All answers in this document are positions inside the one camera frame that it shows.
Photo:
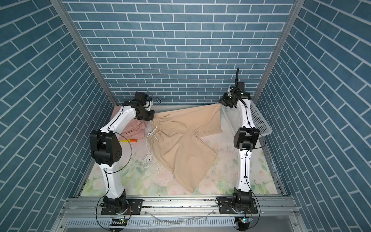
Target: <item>folded pink garment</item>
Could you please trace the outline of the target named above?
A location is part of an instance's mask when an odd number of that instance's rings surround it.
[[[111,119],[119,112],[121,109],[120,105],[116,105],[111,115]],[[141,121],[138,119],[133,118],[128,125],[124,128],[124,130],[120,133],[125,136],[127,139],[141,139],[144,137],[144,129],[145,129],[145,121]],[[118,141],[122,141],[124,138],[120,136]]]

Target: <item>floral tablecloth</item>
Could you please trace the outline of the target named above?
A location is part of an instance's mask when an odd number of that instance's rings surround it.
[[[233,192],[238,175],[237,149],[233,147],[233,134],[229,124],[221,114],[223,133],[201,138],[209,147],[218,153],[214,165],[205,175],[193,193],[185,190],[175,179],[173,173],[162,166],[156,158],[148,165],[144,164],[147,148],[145,138],[131,143],[132,158],[128,166],[120,171],[121,183],[127,195],[217,195]],[[120,143],[123,154],[119,160],[121,167],[126,164],[130,148],[128,143]],[[269,172],[263,151],[253,150],[250,163],[251,189],[255,194],[276,194],[277,190]],[[101,196],[106,193],[103,175],[98,164],[89,175],[82,196]]]

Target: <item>white plastic basket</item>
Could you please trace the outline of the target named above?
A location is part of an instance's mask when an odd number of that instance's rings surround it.
[[[239,109],[236,109],[236,108],[231,109],[225,106],[221,106],[221,108],[225,112],[229,122],[231,123],[231,126],[234,132],[236,133],[237,130],[242,125]],[[260,130],[261,136],[266,136],[272,133],[272,128],[268,125],[267,121],[262,116],[260,111],[257,109],[253,101],[250,101],[250,106],[248,106],[248,110],[251,111],[252,121],[255,127]]]

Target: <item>wall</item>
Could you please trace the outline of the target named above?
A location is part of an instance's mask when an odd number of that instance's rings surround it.
[[[258,106],[311,231],[371,231],[371,2],[306,0]]]
[[[237,67],[254,94],[293,0],[63,2],[118,102],[147,89],[167,104],[204,104]]]
[[[50,230],[112,105],[49,0],[0,5],[0,231]]]

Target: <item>white drawstring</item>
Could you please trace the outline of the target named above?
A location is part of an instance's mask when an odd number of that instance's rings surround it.
[[[148,149],[147,139],[150,135],[153,135],[156,138],[156,140],[158,141],[157,137],[153,134],[156,131],[156,129],[157,129],[157,127],[155,127],[155,129],[152,132],[149,132],[147,134],[147,138],[145,139],[145,146],[147,147],[148,155],[150,154],[150,150]]]

